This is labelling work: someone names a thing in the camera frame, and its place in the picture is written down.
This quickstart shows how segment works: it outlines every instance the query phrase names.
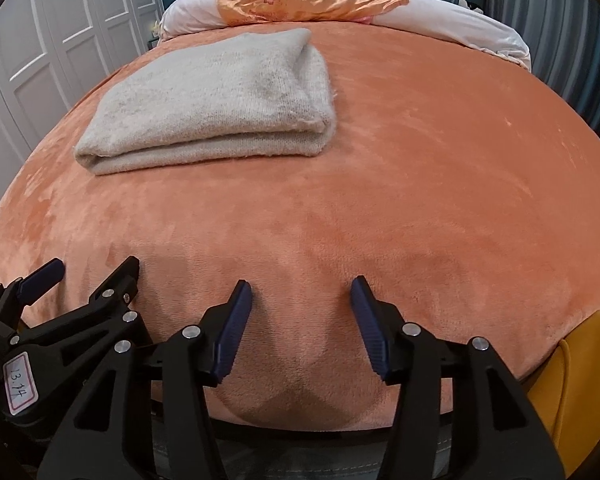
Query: curtain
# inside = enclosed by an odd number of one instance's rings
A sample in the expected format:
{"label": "curtain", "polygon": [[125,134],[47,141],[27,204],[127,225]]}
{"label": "curtain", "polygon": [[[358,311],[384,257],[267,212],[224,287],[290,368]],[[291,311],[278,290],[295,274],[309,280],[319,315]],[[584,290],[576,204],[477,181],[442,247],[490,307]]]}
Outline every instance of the curtain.
{"label": "curtain", "polygon": [[533,73],[600,137],[600,6],[595,0],[487,0],[486,14],[515,28]]}

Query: metal rivet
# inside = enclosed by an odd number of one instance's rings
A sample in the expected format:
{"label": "metal rivet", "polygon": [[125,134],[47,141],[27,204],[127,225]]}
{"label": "metal rivet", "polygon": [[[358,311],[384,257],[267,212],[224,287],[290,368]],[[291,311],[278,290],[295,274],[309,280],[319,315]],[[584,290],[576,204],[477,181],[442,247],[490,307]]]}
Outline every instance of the metal rivet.
{"label": "metal rivet", "polygon": [[135,310],[130,310],[129,312],[125,312],[125,315],[122,316],[122,321],[129,323],[135,320],[136,317],[138,317],[138,313]]}
{"label": "metal rivet", "polygon": [[422,329],[420,328],[419,325],[416,325],[415,323],[405,323],[402,326],[402,331],[406,334],[406,335],[418,335],[420,334],[420,332],[422,332]]}
{"label": "metal rivet", "polygon": [[123,354],[130,348],[131,348],[131,343],[129,341],[127,341],[126,339],[123,339],[122,341],[118,341],[116,343],[116,345],[113,347],[113,349],[116,352],[118,352],[119,354]]}
{"label": "metal rivet", "polygon": [[474,337],[471,344],[476,350],[486,350],[489,348],[489,342],[483,337]]}
{"label": "metal rivet", "polygon": [[182,329],[182,335],[187,339],[193,339],[200,335],[200,327],[196,325],[189,325]]}

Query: label sticker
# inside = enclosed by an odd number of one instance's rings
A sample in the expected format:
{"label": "label sticker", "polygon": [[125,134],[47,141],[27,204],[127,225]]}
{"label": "label sticker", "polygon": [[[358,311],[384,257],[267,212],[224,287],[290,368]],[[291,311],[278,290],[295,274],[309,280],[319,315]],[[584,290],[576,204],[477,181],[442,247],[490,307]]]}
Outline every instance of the label sticker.
{"label": "label sticker", "polygon": [[11,415],[17,415],[38,400],[38,390],[26,352],[5,363],[2,373]]}

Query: bed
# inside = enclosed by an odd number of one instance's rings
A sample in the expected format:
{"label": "bed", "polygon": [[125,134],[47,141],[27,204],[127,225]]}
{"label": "bed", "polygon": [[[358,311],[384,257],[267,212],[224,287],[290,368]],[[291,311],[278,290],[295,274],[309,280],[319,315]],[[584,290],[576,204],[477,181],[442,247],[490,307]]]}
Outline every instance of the bed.
{"label": "bed", "polygon": [[[336,94],[337,131],[319,156],[105,176],[76,163],[103,96],[152,60],[297,27]],[[391,425],[397,390],[373,374],[350,312],[359,274],[439,338],[488,338],[524,378],[600,310],[600,140],[510,61],[352,22],[170,38],[93,89],[30,156],[0,202],[0,282],[65,262],[59,289],[25,312],[35,325],[85,303],[132,254],[133,307],[161,340],[248,280],[255,304],[234,371],[207,393],[212,416],[239,424]]]}

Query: white wardrobe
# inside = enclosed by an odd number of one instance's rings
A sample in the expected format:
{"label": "white wardrobe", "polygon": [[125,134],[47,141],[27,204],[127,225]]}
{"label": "white wardrobe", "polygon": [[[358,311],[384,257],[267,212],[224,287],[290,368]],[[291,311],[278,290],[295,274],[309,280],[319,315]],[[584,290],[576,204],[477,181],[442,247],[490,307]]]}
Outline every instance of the white wardrobe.
{"label": "white wardrobe", "polygon": [[146,52],[162,0],[6,0],[0,7],[0,199],[91,88]]}

